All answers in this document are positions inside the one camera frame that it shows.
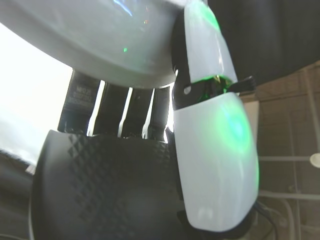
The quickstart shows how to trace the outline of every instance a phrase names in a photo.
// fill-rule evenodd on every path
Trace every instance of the wire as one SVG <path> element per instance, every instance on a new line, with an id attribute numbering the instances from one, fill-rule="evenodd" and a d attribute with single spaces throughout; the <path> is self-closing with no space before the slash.
<path id="1" fill-rule="evenodd" d="M 274 230 L 274 235 L 275 235 L 275 240 L 278 240 L 278 229 L 277 229 L 277 226 L 275 224 L 275 222 L 272 220 L 272 218 L 268 215 L 268 213 L 262 208 L 262 206 L 256 202 L 254 205 L 253 205 L 254 209 L 259 213 L 261 214 L 262 216 L 265 217 L 265 219 L 268 220 L 268 222 L 272 225 L 272 228 L 271 230 L 269 230 L 261 240 L 264 240 L 266 239 L 269 234 L 272 232 L 272 230 Z"/>
<path id="2" fill-rule="evenodd" d="M 11 240 L 27 240 L 18 236 L 12 236 L 12 235 L 2 234 L 2 233 L 0 233 L 0 238 L 11 239 Z"/>

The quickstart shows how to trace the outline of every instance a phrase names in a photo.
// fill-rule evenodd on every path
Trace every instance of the black curved surface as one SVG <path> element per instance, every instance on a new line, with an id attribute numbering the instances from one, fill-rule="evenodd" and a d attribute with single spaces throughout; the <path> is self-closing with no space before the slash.
<path id="1" fill-rule="evenodd" d="M 184 240 L 165 143 L 50 131 L 33 177 L 36 240 Z"/>
<path id="2" fill-rule="evenodd" d="M 208 0 L 239 80 L 263 84 L 320 59 L 320 1 Z"/>

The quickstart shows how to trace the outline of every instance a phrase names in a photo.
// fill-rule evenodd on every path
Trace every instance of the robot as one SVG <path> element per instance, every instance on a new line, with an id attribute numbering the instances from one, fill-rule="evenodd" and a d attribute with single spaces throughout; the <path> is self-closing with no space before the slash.
<path id="1" fill-rule="evenodd" d="M 99 0 L 81 6 L 71 2 L 0 1 L 0 21 L 46 53 L 96 79 L 135 88 L 175 82 L 174 131 L 166 130 L 172 162 L 157 166 L 141 160 L 135 165 L 124 160 L 130 158 L 126 151 L 119 153 L 119 139 L 49 132 L 34 175 L 31 237 L 242 237 L 250 228 L 258 196 L 259 167 L 250 124 L 237 93 L 251 91 L 255 84 L 252 78 L 238 82 L 212 10 L 200 0 Z M 125 24 L 128 21 L 132 21 L 130 26 Z M 170 53 L 158 56 L 167 46 Z M 121 141 L 136 149 L 149 144 Z M 114 150 L 107 144 L 113 144 Z M 168 172 L 173 169 L 175 180 L 160 166 Z M 141 174 L 141 179 L 134 173 Z"/>

